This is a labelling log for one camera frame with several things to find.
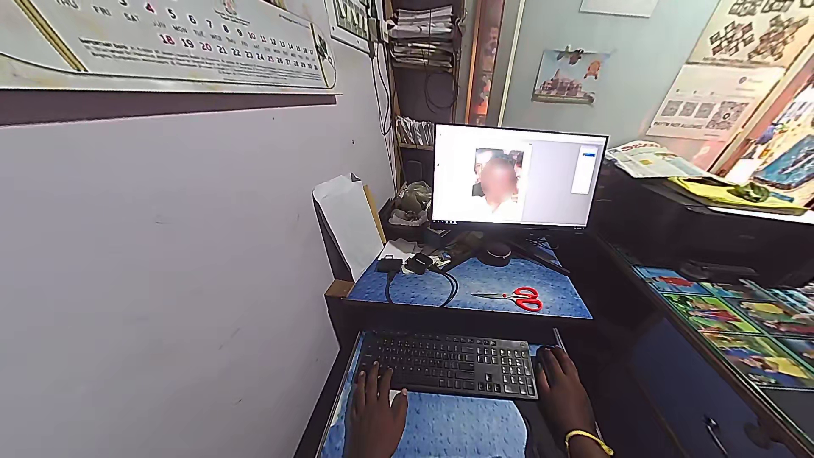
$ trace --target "monitor screen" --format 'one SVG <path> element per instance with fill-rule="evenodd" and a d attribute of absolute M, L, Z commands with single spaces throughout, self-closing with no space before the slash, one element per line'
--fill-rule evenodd
<path fill-rule="evenodd" d="M 607 140 L 604 135 L 439 124 L 433 225 L 585 227 Z"/>

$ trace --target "newspaper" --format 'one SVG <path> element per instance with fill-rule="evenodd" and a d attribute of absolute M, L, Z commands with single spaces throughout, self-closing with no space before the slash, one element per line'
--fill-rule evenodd
<path fill-rule="evenodd" d="M 634 178 L 715 176 L 654 142 L 626 143 L 607 150 L 605 157 Z"/>

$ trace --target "scissors handle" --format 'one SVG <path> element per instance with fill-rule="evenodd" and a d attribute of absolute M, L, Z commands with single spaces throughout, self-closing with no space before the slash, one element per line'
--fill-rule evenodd
<path fill-rule="evenodd" d="M 528 297 L 529 299 L 537 299 L 540 296 L 537 290 L 531 286 L 521 286 L 520 288 L 515 289 L 514 294 Z"/>
<path fill-rule="evenodd" d="M 514 299 L 514 303 L 527 311 L 537 312 L 543 310 L 543 302 L 540 299 Z"/>

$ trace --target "red scissors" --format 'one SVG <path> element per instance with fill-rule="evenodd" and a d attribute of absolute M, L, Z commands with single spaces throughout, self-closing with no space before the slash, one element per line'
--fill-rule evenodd
<path fill-rule="evenodd" d="M 521 286 L 515 289 L 511 294 L 504 293 L 486 293 L 486 294 L 472 294 L 472 296 L 486 297 L 487 299 L 508 299 L 523 310 L 540 311 L 543 309 L 543 302 L 538 299 L 540 294 L 536 289 L 531 286 Z"/>

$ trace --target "white wall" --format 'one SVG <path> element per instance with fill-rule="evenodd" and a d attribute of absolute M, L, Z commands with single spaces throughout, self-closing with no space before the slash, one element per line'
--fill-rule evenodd
<path fill-rule="evenodd" d="M 336 106 L 0 129 L 0 456 L 292 455 L 337 352 L 311 189 L 393 193 L 334 46 Z"/>
<path fill-rule="evenodd" d="M 579 0 L 527 0 L 503 126 L 607 134 L 611 146 L 651 139 L 688 158 L 709 146 L 712 157 L 706 162 L 711 163 L 724 143 L 646 137 L 645 132 L 717 3 L 659 0 L 650 18 L 635 18 L 580 13 Z M 504 27 L 514 30 L 514 21 L 509 22 L 504 20 Z M 532 102 L 543 50 L 565 46 L 611 53 L 593 106 Z M 501 51 L 507 47 L 501 42 Z M 497 95 L 492 102 L 500 103 Z"/>

